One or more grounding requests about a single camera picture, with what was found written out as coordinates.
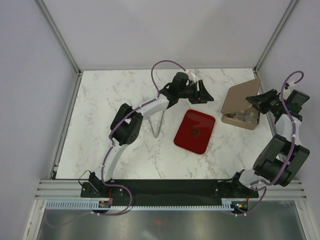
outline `box lid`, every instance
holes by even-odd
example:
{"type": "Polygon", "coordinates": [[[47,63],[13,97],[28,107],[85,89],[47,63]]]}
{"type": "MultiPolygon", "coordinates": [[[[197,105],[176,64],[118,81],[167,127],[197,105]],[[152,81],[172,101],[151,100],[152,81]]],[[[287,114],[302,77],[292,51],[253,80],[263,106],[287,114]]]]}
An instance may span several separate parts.
{"type": "Polygon", "coordinates": [[[260,82],[261,80],[256,78],[230,87],[221,108],[221,113],[229,114],[250,108],[252,104],[246,100],[246,97],[257,95],[260,82]]]}

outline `red tray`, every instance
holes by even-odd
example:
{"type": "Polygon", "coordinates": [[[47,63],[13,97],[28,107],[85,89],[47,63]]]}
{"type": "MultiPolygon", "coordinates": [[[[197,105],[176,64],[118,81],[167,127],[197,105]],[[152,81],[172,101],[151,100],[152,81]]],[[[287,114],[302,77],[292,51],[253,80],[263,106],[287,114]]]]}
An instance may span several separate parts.
{"type": "Polygon", "coordinates": [[[216,119],[196,110],[188,110],[173,140],[174,144],[196,154],[206,152],[216,119]]]}

